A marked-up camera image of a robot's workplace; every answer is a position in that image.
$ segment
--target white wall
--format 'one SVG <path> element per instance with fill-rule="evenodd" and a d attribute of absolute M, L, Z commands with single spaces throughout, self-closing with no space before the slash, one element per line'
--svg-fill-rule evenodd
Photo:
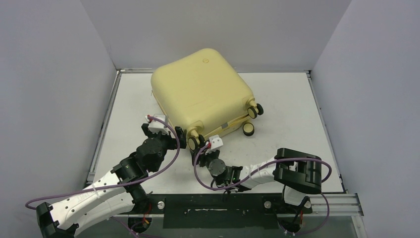
<path fill-rule="evenodd" d="M 312 71 L 370 238 L 420 237 L 420 1 L 353 0 Z"/>
<path fill-rule="evenodd" d="M 0 3 L 0 237 L 41 237 L 38 196 L 82 188 L 115 68 L 79 1 Z"/>
<path fill-rule="evenodd" d="M 81 0 L 117 68 L 202 48 L 233 66 L 311 69 L 351 0 Z"/>

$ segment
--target yellow suitcase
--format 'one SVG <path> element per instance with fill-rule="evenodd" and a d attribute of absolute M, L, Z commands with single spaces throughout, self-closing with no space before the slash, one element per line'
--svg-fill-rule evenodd
<path fill-rule="evenodd" d="M 151 78 L 153 95 L 172 126 L 186 129 L 188 145 L 224 136 L 242 126 L 254 134 L 250 119 L 263 114 L 252 90 L 213 49 L 202 49 L 156 69 Z"/>

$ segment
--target white table surface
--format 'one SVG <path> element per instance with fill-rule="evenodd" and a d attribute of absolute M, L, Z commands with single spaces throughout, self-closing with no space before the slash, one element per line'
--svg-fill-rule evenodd
<path fill-rule="evenodd" d="M 228 166 L 259 164 L 276 155 L 278 148 L 314 154 L 329 163 L 332 175 L 322 184 L 323 192 L 343 192 L 337 166 L 318 114 L 314 96 L 305 73 L 240 73 L 254 92 L 264 114 L 252 120 L 255 134 L 247 137 L 242 129 L 223 137 L 220 158 Z M 141 125 L 144 116 L 161 113 L 152 95 L 151 73 L 124 73 L 121 76 L 112 113 L 109 118 L 95 181 L 126 158 L 146 139 Z M 168 150 L 160 168 L 173 158 Z M 327 168 L 322 167 L 323 177 Z M 200 178 L 210 185 L 212 180 L 205 167 L 198 167 Z M 147 193 L 214 193 L 195 179 L 191 156 L 181 150 L 175 163 L 161 175 L 142 183 Z M 250 193 L 281 192 L 283 185 L 271 182 L 253 188 Z"/>

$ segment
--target cable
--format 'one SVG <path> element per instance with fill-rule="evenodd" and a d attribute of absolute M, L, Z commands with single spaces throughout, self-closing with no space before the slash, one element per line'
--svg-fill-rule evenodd
<path fill-rule="evenodd" d="M 227 201 L 227 199 L 229 198 L 230 193 L 231 193 L 231 191 L 230 191 L 230 190 L 225 190 L 225 191 L 223 192 L 223 195 L 222 195 L 222 202 L 226 202 L 226 201 Z"/>
<path fill-rule="evenodd" d="M 142 178 L 142 179 L 139 179 L 139 180 L 136 180 L 136 181 L 133 181 L 133 182 L 121 183 L 121 184 L 116 184 L 116 185 L 108 185 L 108 186 L 102 186 L 102 187 L 95 187 L 95 190 L 103 190 L 103 189 L 116 188 L 116 187 L 124 187 L 124 186 L 129 186 L 129 185 L 134 185 L 134 184 L 142 183 L 144 181 L 147 181 L 147 180 L 149 180 L 151 178 L 154 178 L 154 177 L 160 175 L 161 173 L 163 173 L 165 170 L 167 170 L 175 162 L 176 158 L 178 158 L 179 151 L 181 150 L 181 144 L 179 142 L 179 138 L 178 138 L 178 135 L 176 134 L 175 130 L 168 123 L 166 123 L 166 122 L 164 122 L 164 121 L 162 121 L 162 120 L 160 120 L 158 118 L 148 116 L 148 119 L 156 120 L 156 121 L 162 123 L 175 136 L 177 149 L 176 149 L 175 156 L 173 157 L 173 159 L 171 160 L 171 162 L 169 162 L 169 164 L 166 165 L 163 169 L 159 170 L 158 172 L 154 173 L 153 175 L 151 175 L 149 177 Z M 77 194 L 81 194 L 81 193 L 85 193 L 85 192 L 93 192 L 93 191 L 94 191 L 93 188 L 89 188 L 89 189 L 85 189 L 85 190 L 81 190 L 81 191 L 76 191 L 76 192 L 69 192 L 69 193 L 63 193 L 63 194 L 59 194 L 59 195 L 39 197 L 39 198 L 35 198 L 35 199 L 29 200 L 28 202 L 26 202 L 25 203 L 25 207 L 26 208 L 29 208 L 29 209 L 32 209 L 32 210 L 36 210 L 35 207 L 30 206 L 31 203 L 42 201 L 42 200 L 47 200 L 47 199 L 54 199 L 54 198 L 61 198 L 61 197 L 70 197 L 70 196 L 74 196 L 74 195 L 77 195 Z"/>
<path fill-rule="evenodd" d="M 211 183 L 210 183 L 210 187 L 213 187 L 213 184 L 214 184 L 214 182 L 215 182 L 216 180 L 215 180 L 215 178 L 213 178 L 213 180 L 211 181 Z"/>
<path fill-rule="evenodd" d="M 224 187 L 218 187 L 218 188 L 213 188 L 213 187 L 209 187 L 209 186 L 207 186 L 207 185 L 205 185 L 204 183 L 203 183 L 203 181 L 201 181 L 201 179 L 198 177 L 198 174 L 197 174 L 197 160 L 198 160 L 198 157 L 199 157 L 199 155 L 207 148 L 208 146 L 207 145 L 205 145 L 205 146 L 203 146 L 199 151 L 198 151 L 198 153 L 197 153 L 197 155 L 195 156 L 195 158 L 194 158 L 194 175 L 195 175 L 195 177 L 196 177 L 196 179 L 197 179 L 197 181 L 203 186 L 203 187 L 205 187 L 205 188 L 207 188 L 207 189 L 210 189 L 210 190 L 213 190 L 213 191 L 219 191 L 219 190 L 225 190 L 225 189 L 228 189 L 228 188 L 231 188 L 231 187 L 235 187 L 235 186 L 238 186 L 238 185 L 240 185 L 241 183 L 243 183 L 243 182 L 245 182 L 246 180 L 248 180 L 253 174 L 255 174 L 259 169 L 263 169 L 263 168 L 265 168 L 265 167 L 267 167 L 267 166 L 269 166 L 269 165 L 272 165 L 272 164 L 276 164 L 276 163 L 284 163 L 284 162 L 297 162 L 297 161 L 312 161 L 312 162 L 317 162 L 317 163 L 321 163 L 321 164 L 323 164 L 323 165 L 325 165 L 325 166 L 327 166 L 328 167 L 328 173 L 327 173 L 327 176 L 325 176 L 325 178 L 322 180 L 322 182 L 325 182 L 330 176 L 331 176 L 331 173 L 332 173 L 332 168 L 331 168 L 331 166 L 327 163 L 327 162 L 325 162 L 325 161 L 322 161 L 322 160 L 317 160 L 317 159 L 313 159 L 313 158 L 290 158 L 290 159 L 278 159 L 278 160 L 273 160 L 273 161 L 270 161 L 270 162 L 268 162 L 268 163 L 266 163 L 266 164 L 264 164 L 264 165 L 262 165 L 262 166 L 260 166 L 258 169 L 256 169 L 256 170 L 253 170 L 252 172 L 250 172 L 250 174 L 248 175 L 248 176 L 246 176 L 243 180 L 241 180 L 241 181 L 239 181 L 239 182 L 237 182 L 237 183 L 234 183 L 234 184 L 231 184 L 231 185 L 228 185 L 228 186 L 224 186 Z"/>
<path fill-rule="evenodd" d="M 136 222 L 136 223 L 134 223 L 132 226 L 131 226 L 131 228 L 130 229 L 132 229 L 132 230 L 134 230 L 134 228 L 137 226 L 137 225 L 140 225 L 140 224 L 143 224 L 143 219 L 142 219 L 142 221 L 141 222 Z"/>
<path fill-rule="evenodd" d="M 321 223 L 321 225 L 319 225 L 319 226 L 317 226 L 317 227 L 313 228 L 312 230 L 305 231 L 305 232 L 297 232 L 297 233 L 289 232 L 289 231 L 287 231 L 284 227 L 282 227 L 281 225 L 280 225 L 280 227 L 281 227 L 282 229 L 284 229 L 284 230 L 286 231 L 286 233 L 289 233 L 289 234 L 292 234 L 292 235 L 293 235 L 293 234 L 294 234 L 294 235 L 306 235 L 306 234 L 309 234 L 309 233 L 312 233 L 312 232 L 316 232 L 317 230 L 321 229 L 321 227 L 323 227 L 323 226 L 325 225 L 325 223 L 328 221 L 328 218 L 329 218 L 329 203 L 328 203 L 328 199 L 325 197 L 325 195 L 324 195 L 323 193 L 321 193 L 321 196 L 325 199 L 325 203 L 326 203 L 326 205 L 327 205 L 327 215 L 325 216 L 325 219 L 324 219 L 324 221 Z"/>
<path fill-rule="evenodd" d="M 152 236 L 152 235 L 146 235 L 146 234 L 142 234 L 142 233 L 136 233 L 134 232 L 132 229 L 130 229 L 128 227 L 128 225 L 126 225 L 124 222 L 116 219 L 115 217 L 111 217 L 111 219 L 113 219 L 114 221 L 117 221 L 118 223 L 120 223 L 123 227 L 125 227 L 135 238 L 139 238 L 138 235 L 142 236 L 142 237 L 147 237 L 147 238 L 162 238 L 162 237 L 157 237 L 157 236 Z"/>
<path fill-rule="evenodd" d="M 146 221 L 146 215 L 149 214 L 151 210 L 152 210 L 152 204 L 149 203 L 149 209 L 147 210 L 147 212 L 145 212 L 145 214 L 143 214 L 142 224 L 144 224 L 144 222 Z"/>

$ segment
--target robotic arm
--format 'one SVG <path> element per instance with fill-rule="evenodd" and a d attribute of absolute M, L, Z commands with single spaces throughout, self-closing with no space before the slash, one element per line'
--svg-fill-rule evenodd
<path fill-rule="evenodd" d="M 166 116 L 155 115 L 166 122 Z M 177 149 L 177 141 L 162 123 L 150 120 L 142 125 L 148 137 L 137 150 L 120 161 L 112 170 L 86 189 L 91 192 L 71 196 L 63 201 L 37 206 L 37 220 L 44 238 L 72 238 L 89 226 L 113 215 L 131 211 L 133 208 L 143 210 L 148 204 L 148 196 L 140 183 L 121 186 L 157 172 L 167 150 Z M 175 128 L 180 147 L 186 148 L 182 129 Z M 96 187 L 108 186 L 96 190 Z"/>
<path fill-rule="evenodd" d="M 321 164 L 313 161 L 314 159 L 321 161 L 318 156 L 281 148 L 277 150 L 276 156 L 257 165 L 226 166 L 225 162 L 218 158 L 219 149 L 223 146 L 222 139 L 217 135 L 212 136 L 207 142 L 201 143 L 201 147 L 205 145 L 208 149 L 199 155 L 199 148 L 191 151 L 193 164 L 198 157 L 196 164 L 207 167 L 218 187 L 243 181 L 240 185 L 230 188 L 242 192 L 251 190 L 259 184 L 277 181 L 285 185 L 284 202 L 294 206 L 301 205 L 307 194 L 321 193 Z M 281 162 L 282 159 L 288 158 L 310 158 L 312 161 Z M 257 172 L 247 178 L 254 170 Z"/>

